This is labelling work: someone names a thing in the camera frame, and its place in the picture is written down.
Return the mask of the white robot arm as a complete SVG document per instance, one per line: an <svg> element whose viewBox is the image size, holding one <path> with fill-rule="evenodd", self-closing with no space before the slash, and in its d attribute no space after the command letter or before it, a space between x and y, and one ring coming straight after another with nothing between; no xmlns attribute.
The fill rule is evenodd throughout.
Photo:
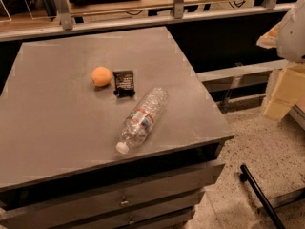
<svg viewBox="0 0 305 229"><path fill-rule="evenodd" d="M288 61L266 94L263 115L281 120L305 94L305 0L297 0L282 20L260 36L256 45L276 48Z"/></svg>

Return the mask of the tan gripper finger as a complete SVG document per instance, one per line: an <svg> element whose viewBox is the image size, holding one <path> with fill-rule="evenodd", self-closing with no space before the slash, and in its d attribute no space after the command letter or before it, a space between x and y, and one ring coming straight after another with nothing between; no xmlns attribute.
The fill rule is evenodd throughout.
<svg viewBox="0 0 305 229"><path fill-rule="evenodd" d="M277 23L269 31L258 38L256 45L265 49L276 48L279 29L280 23Z"/></svg>
<svg viewBox="0 0 305 229"><path fill-rule="evenodd" d="M280 121L305 95L305 64L289 63L269 77L262 115Z"/></svg>

